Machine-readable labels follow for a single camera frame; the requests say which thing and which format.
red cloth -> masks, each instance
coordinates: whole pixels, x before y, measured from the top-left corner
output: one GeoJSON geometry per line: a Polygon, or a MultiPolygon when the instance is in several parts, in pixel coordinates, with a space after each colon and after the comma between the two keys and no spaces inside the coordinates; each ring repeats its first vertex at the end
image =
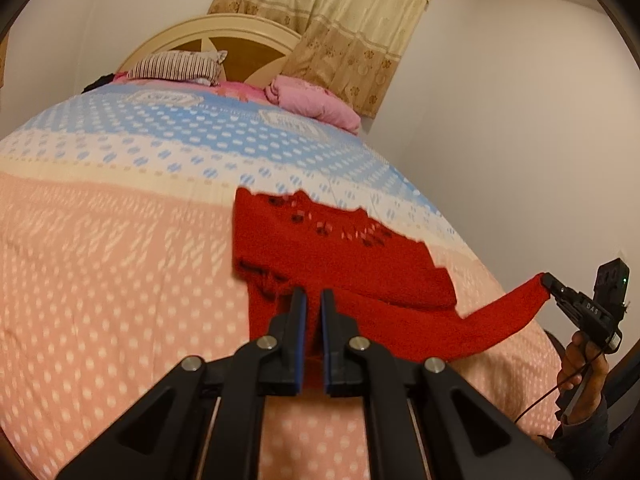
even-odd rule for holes
{"type": "Polygon", "coordinates": [[[549,293],[536,276],[465,319],[446,269],[427,247],[384,227],[363,209],[343,211],[291,196],[252,195],[239,188],[234,205],[234,269],[247,281],[249,332],[268,330],[288,310],[294,286],[307,294],[307,354],[322,351],[320,292],[332,288],[338,312],[396,357],[460,359],[523,329],[549,293]]]}

sleeve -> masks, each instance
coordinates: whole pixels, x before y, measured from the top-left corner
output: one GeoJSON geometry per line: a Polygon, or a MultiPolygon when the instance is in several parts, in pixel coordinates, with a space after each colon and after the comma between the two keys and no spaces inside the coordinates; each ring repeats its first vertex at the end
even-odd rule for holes
{"type": "Polygon", "coordinates": [[[602,399],[596,412],[581,424],[562,424],[552,439],[542,437],[548,448],[582,480],[593,471],[609,450],[607,403],[602,399]]]}

hand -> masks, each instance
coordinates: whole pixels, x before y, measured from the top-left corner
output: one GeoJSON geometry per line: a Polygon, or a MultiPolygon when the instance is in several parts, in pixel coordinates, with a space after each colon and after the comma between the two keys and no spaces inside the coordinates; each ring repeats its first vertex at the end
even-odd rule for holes
{"type": "MultiPolygon", "coordinates": [[[[585,356],[582,354],[580,347],[585,341],[585,335],[583,332],[576,332],[571,338],[571,344],[566,348],[564,358],[562,358],[562,370],[558,374],[558,384],[562,383],[567,377],[578,371],[585,365],[585,356]]],[[[574,407],[571,415],[567,418],[568,424],[580,424],[585,420],[588,420],[593,413],[598,409],[600,401],[602,400],[602,388],[604,387],[604,381],[609,373],[609,364],[604,354],[598,358],[596,356],[600,354],[600,348],[598,348],[593,342],[589,341],[586,346],[586,357],[591,363],[593,368],[593,374],[591,379],[584,387],[582,395],[574,407]]],[[[567,382],[562,384],[559,389],[561,392],[565,390],[572,390],[577,388],[578,384],[582,382],[582,375],[578,374],[572,377],[567,382]]]]}

white wall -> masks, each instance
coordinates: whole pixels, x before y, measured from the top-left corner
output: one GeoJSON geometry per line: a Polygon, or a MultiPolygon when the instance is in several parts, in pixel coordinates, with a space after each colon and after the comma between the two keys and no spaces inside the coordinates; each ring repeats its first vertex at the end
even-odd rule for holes
{"type": "Polygon", "coordinates": [[[0,138],[73,94],[92,0],[31,0],[9,35],[0,138]]]}
{"type": "Polygon", "coordinates": [[[141,43],[212,0],[31,0],[10,33],[0,138],[113,72],[141,43]]]}
{"type": "MultiPolygon", "coordinates": [[[[475,4],[399,167],[506,289],[548,270],[590,294],[622,249],[636,306],[616,362],[640,336],[640,71],[604,14],[475,4]]],[[[538,317],[565,342],[574,331],[554,304],[538,317]]]]}
{"type": "Polygon", "coordinates": [[[97,0],[88,20],[75,90],[116,70],[140,44],[206,14],[213,0],[97,0]]]}
{"type": "Polygon", "coordinates": [[[432,0],[402,56],[376,119],[365,119],[365,142],[397,164],[414,138],[424,104],[447,78],[447,62],[464,45],[476,0],[432,0]]]}

pink patterned bedspread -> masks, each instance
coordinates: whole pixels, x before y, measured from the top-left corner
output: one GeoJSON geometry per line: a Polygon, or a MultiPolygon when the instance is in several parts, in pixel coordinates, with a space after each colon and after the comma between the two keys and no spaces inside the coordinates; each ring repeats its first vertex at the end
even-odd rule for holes
{"type": "MultiPolygon", "coordinates": [[[[231,269],[239,184],[363,206],[424,240],[449,269],[461,315],[503,294],[408,184],[386,192],[339,178],[337,166],[267,158],[298,150],[310,160],[302,147],[322,146],[394,174],[355,137],[318,124],[203,89],[115,84],[0,141],[0,425],[38,478],[53,478],[186,355],[218,359],[247,342],[246,286],[231,269]],[[205,136],[215,138],[199,144],[205,136]],[[235,140],[256,153],[232,152],[235,140]]],[[[453,366],[515,418],[554,384],[559,360],[534,322],[453,366]]],[[[522,429],[551,435],[553,412],[542,402],[522,429]]],[[[261,446],[264,480],[369,477],[359,399],[268,399],[261,446]]]]}

